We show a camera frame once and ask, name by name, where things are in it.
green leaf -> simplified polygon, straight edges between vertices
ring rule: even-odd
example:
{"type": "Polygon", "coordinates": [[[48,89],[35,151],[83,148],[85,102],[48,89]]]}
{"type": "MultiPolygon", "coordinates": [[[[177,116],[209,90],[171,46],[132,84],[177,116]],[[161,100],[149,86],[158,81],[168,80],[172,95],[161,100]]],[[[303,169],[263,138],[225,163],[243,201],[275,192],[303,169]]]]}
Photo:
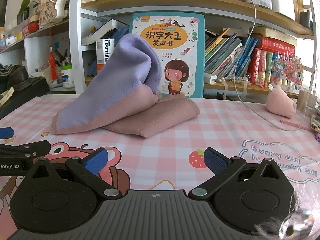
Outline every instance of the green leaf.
{"type": "Polygon", "coordinates": [[[204,151],[202,151],[202,150],[197,150],[197,152],[198,152],[198,155],[204,155],[204,151]]]}
{"type": "Polygon", "coordinates": [[[23,12],[29,6],[29,3],[30,3],[30,0],[23,0],[22,3],[21,3],[21,7],[20,7],[19,13],[23,12]]]}

pink pouch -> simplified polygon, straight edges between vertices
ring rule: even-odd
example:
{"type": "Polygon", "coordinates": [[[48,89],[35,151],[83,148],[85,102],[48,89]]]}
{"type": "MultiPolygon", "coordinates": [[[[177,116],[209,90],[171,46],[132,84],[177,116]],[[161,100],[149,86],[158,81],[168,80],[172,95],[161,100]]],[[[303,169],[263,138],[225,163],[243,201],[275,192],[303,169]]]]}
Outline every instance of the pink pouch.
{"type": "Polygon", "coordinates": [[[291,100],[280,86],[275,86],[267,96],[266,107],[269,112],[292,118],[296,114],[297,104],[291,100]]]}
{"type": "Polygon", "coordinates": [[[140,113],[122,118],[102,128],[149,138],[178,123],[200,114],[198,106],[188,98],[167,96],[140,113]]]}

white charging cable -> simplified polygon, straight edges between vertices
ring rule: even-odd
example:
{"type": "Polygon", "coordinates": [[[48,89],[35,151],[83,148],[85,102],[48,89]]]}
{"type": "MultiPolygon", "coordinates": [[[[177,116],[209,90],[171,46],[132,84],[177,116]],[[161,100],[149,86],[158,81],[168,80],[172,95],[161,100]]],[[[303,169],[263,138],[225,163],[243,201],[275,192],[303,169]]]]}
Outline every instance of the white charging cable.
{"type": "MultiPolygon", "coordinates": [[[[255,25],[256,25],[256,19],[257,19],[257,9],[256,9],[256,5],[254,4],[253,0],[251,0],[251,2],[252,2],[252,4],[253,4],[253,6],[254,6],[254,21],[253,21],[252,30],[251,30],[251,32],[250,32],[250,34],[249,34],[249,36],[248,36],[248,39],[247,39],[244,47],[247,46],[247,43],[248,43],[248,41],[249,41],[249,39],[250,39],[250,37],[251,37],[251,34],[252,34],[252,32],[253,32],[253,29],[254,29],[255,25]]],[[[236,89],[237,96],[238,96],[239,100],[242,102],[242,104],[244,104],[245,107],[247,107],[247,108],[249,108],[251,111],[253,111],[257,116],[261,117],[262,119],[264,119],[265,121],[267,121],[268,123],[270,123],[271,125],[273,125],[273,126],[276,127],[276,128],[279,128],[279,129],[281,129],[281,130],[283,130],[283,131],[288,131],[288,132],[298,131],[298,130],[302,127],[302,125],[303,125],[303,123],[304,123],[304,120],[305,120],[305,117],[306,117],[307,105],[308,105],[308,101],[309,101],[309,94],[311,93],[311,90],[312,90],[312,87],[313,87],[313,84],[314,84],[314,83],[312,83],[312,84],[310,85],[310,87],[309,87],[309,91],[308,91],[308,95],[307,95],[307,101],[306,101],[306,109],[304,110],[304,115],[303,115],[302,123],[301,123],[300,126],[299,126],[297,129],[295,129],[295,130],[284,129],[284,128],[281,128],[281,127],[275,125],[274,123],[268,121],[266,118],[264,118],[263,116],[261,116],[260,114],[258,114],[256,111],[254,111],[252,108],[250,108],[248,105],[246,105],[246,104],[241,100],[241,98],[240,98],[240,96],[239,96],[239,94],[238,94],[237,86],[236,86],[236,69],[237,69],[237,67],[238,67],[238,62],[239,62],[239,60],[237,60],[237,62],[236,62],[236,67],[235,67],[233,82],[234,82],[234,84],[235,84],[235,89],[236,89]]]]}

white bottle with green lid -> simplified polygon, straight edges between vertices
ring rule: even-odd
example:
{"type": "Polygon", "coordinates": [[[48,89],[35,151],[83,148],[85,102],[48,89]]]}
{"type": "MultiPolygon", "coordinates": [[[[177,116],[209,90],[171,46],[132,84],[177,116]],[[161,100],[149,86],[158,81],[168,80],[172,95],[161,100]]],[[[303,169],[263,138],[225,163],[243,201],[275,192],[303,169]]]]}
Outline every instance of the white bottle with green lid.
{"type": "Polygon", "coordinates": [[[75,87],[71,65],[61,66],[61,77],[64,88],[70,89],[75,87]]]}

teal book cover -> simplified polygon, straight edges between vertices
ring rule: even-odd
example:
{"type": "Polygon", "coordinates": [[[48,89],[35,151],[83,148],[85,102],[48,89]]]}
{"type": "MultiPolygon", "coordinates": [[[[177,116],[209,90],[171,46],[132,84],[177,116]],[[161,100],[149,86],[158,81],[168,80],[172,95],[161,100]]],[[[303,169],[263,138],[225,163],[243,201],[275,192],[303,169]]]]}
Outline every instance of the teal book cover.
{"type": "Polygon", "coordinates": [[[203,97],[204,16],[196,13],[146,12],[132,15],[130,33],[144,38],[155,50],[163,75],[163,96],[203,97]]]}

